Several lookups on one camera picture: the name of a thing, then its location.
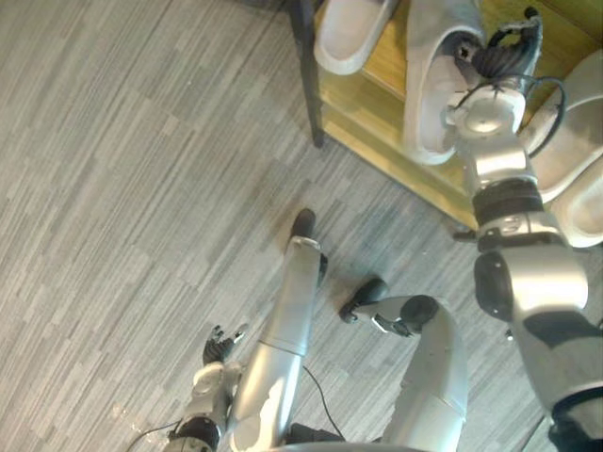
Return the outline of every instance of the wooden shelf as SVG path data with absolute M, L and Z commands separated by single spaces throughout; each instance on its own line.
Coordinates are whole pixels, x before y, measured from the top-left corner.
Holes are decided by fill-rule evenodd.
M 401 100 L 406 95 L 405 25 L 409 6 L 409 1 L 400 1 L 362 70 L 369 79 L 390 90 Z M 603 2 L 600 0 L 483 0 L 481 11 L 488 36 L 499 24 L 520 19 L 528 6 L 536 7 L 544 22 L 543 54 L 536 68 L 536 75 L 565 77 L 581 60 L 600 47 L 600 40 L 597 41 L 596 37 L 589 34 L 602 34 L 600 24 Z M 572 15 L 565 17 L 556 11 Z M 589 24 L 586 30 L 578 25 L 581 20 Z M 548 97 L 546 89 L 540 97 L 542 100 Z M 532 108 L 540 104 L 536 99 Z
M 445 165 L 421 167 L 421 170 L 417 170 L 416 163 L 406 159 L 335 109 L 327 106 L 323 110 L 322 119 L 325 132 L 354 150 L 378 170 L 403 183 L 425 201 L 464 225 L 472 229 L 477 227 L 471 202 L 462 190 L 461 178 L 447 175 L 458 172 L 460 166 L 456 157 Z
M 423 199 L 464 225 L 477 226 L 463 187 L 460 160 L 445 165 L 419 165 L 400 152 L 406 86 L 406 33 L 409 0 L 401 0 L 365 67 L 347 76 L 319 72 L 320 97 L 325 104 L 324 130 L 367 162 L 413 190 Z M 482 15 L 488 35 L 500 23 L 517 20 L 535 6 L 544 21 L 543 54 L 537 75 L 565 77 L 582 59 L 600 47 L 596 37 L 603 2 L 584 0 L 579 8 L 565 0 L 484 0 Z M 320 23 L 324 8 L 317 14 Z M 530 101 L 526 119 L 552 88 L 542 89 Z

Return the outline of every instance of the black metal leg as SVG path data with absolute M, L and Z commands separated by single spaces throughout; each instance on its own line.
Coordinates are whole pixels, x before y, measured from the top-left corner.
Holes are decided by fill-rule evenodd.
M 293 36 L 298 47 L 301 65 L 301 81 L 308 109 L 314 145 L 324 142 L 321 101 L 318 88 L 318 68 L 314 59 L 314 6 L 312 0 L 286 0 Z

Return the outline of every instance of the wire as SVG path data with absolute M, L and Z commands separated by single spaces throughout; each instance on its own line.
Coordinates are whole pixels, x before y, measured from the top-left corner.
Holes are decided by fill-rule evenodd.
M 504 79 L 508 79 L 508 78 L 520 78 L 523 80 L 528 80 L 532 83 L 532 85 L 528 88 L 528 92 L 527 92 L 527 96 L 526 96 L 527 99 L 532 95 L 535 88 L 537 88 L 537 87 L 541 86 L 543 83 L 547 83 L 547 82 L 554 83 L 555 85 L 557 85 L 557 87 L 559 88 L 561 97 L 562 97 L 559 102 L 559 105 L 557 106 L 557 117 L 555 118 L 553 125 L 551 126 L 550 130 L 546 134 L 546 137 L 530 154 L 530 158 L 534 158 L 546 147 L 546 145 L 550 142 L 550 140 L 553 139 L 553 137 L 555 137 L 555 134 L 559 130 L 559 127 L 562 125 L 563 119 L 565 118 L 565 109 L 567 107 L 567 93 L 565 92 L 565 88 L 563 87 L 563 81 L 561 81 L 559 78 L 549 77 L 549 76 L 534 77 L 532 75 L 526 75 L 524 73 L 509 73 L 509 74 L 505 74 L 500 77 L 491 78 L 488 81 L 480 83 L 479 85 L 474 87 L 472 90 L 470 90 L 463 97 L 463 99 L 461 99 L 461 102 L 459 102 L 454 107 L 454 109 L 458 109 L 461 106 L 463 106 L 463 104 L 473 94 L 475 94 L 475 92 L 478 91 L 478 89 L 482 89 L 487 86 L 492 86 L 494 88 L 494 91 L 501 90 L 501 87 L 499 85 L 497 85 L 497 83 L 499 83 L 500 81 L 502 81 Z
M 343 436 L 343 433 L 341 433 L 341 430 L 339 429 L 339 427 L 337 426 L 337 424 L 335 423 L 335 421 L 331 417 L 331 414 L 329 413 L 329 408 L 327 407 L 327 401 L 324 398 L 324 393 L 322 392 L 322 387 L 320 387 L 320 383 L 318 382 L 318 380 L 316 379 L 316 377 L 314 375 L 312 375 L 312 372 L 310 372 L 310 369 L 308 369 L 306 366 L 304 366 L 303 370 L 305 370 L 308 373 L 308 375 L 310 376 L 310 378 L 316 384 L 316 386 L 318 388 L 318 392 L 320 393 L 320 398 L 322 399 L 322 406 L 324 407 L 324 411 L 327 413 L 327 417 L 329 418 L 329 421 L 331 422 L 331 425 L 333 426 L 333 428 L 335 429 L 335 431 L 337 432 L 337 434 L 345 442 L 346 441 L 346 437 Z
M 140 433 L 139 436 L 137 436 L 134 440 L 132 440 L 132 443 L 130 443 L 130 445 L 128 445 L 127 449 L 125 449 L 125 452 L 131 452 L 132 450 L 134 450 L 134 446 L 136 445 L 136 443 L 138 441 L 140 441 L 142 438 L 144 438 L 145 436 L 147 436 L 155 431 L 163 430 L 165 428 L 170 428 L 173 426 L 178 426 L 181 422 L 182 422 L 182 419 L 180 419 L 179 421 L 171 422 L 162 427 L 151 428 L 149 430 L 143 431 L 142 433 Z

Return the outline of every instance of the black foot pad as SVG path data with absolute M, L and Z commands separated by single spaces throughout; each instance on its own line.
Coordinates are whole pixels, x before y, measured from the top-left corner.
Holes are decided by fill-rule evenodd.
M 339 310 L 339 316 L 346 323 L 354 323 L 358 317 L 354 310 L 360 306 L 372 304 L 383 299 L 387 295 L 389 287 L 381 278 L 373 278 L 362 287 L 360 287 L 353 295 L 350 301 L 343 305 Z
M 312 238 L 314 233 L 314 225 L 317 222 L 317 216 L 310 209 L 303 209 L 296 216 L 291 227 L 291 237 L 297 235 L 299 237 Z

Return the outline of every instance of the white slipper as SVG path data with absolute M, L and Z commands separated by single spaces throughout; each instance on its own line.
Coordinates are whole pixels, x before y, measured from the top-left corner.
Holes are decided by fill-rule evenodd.
M 603 157 L 598 158 L 550 205 L 572 247 L 603 242 Z
M 603 50 L 584 58 L 563 82 L 567 109 L 560 129 L 531 163 L 544 202 L 559 196 L 603 155 Z M 520 137 L 529 153 L 542 142 L 557 116 L 554 92 Z
M 456 37 L 483 44 L 481 13 L 475 0 L 412 0 L 406 25 L 406 100 L 400 152 L 417 163 L 439 165 L 454 154 L 446 124 L 448 99 L 476 80 L 454 59 Z
M 339 75 L 360 71 L 399 0 L 329 0 L 314 56 Z

